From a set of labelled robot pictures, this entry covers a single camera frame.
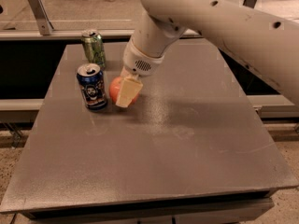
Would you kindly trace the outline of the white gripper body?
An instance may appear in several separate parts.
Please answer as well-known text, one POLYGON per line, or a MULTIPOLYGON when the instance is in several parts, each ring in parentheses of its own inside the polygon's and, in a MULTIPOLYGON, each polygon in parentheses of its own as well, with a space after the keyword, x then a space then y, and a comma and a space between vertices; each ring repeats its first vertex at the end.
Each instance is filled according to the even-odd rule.
POLYGON ((134 75, 151 76, 164 59, 164 47, 149 39, 131 38, 123 53, 123 66, 134 75))

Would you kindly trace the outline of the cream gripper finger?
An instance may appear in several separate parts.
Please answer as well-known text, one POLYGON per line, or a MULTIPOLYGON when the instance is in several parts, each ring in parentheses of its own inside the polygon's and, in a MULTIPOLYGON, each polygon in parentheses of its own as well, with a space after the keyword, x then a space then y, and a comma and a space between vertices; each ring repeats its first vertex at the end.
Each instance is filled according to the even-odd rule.
POLYGON ((133 77, 121 77, 117 82, 116 105, 127 108, 138 96, 143 88, 143 83, 133 77))
POLYGON ((126 77, 130 77, 130 76, 131 76, 131 73, 125 67, 123 67, 121 70, 121 77, 126 78, 126 77))

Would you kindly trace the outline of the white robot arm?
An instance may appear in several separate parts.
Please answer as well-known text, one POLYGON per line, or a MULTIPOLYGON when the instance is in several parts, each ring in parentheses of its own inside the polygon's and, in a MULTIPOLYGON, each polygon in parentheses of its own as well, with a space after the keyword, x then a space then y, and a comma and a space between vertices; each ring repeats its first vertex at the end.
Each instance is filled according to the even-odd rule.
POLYGON ((141 20, 123 54, 116 105, 140 93, 166 50, 188 29, 299 105, 299 23, 225 0, 140 0, 141 20))

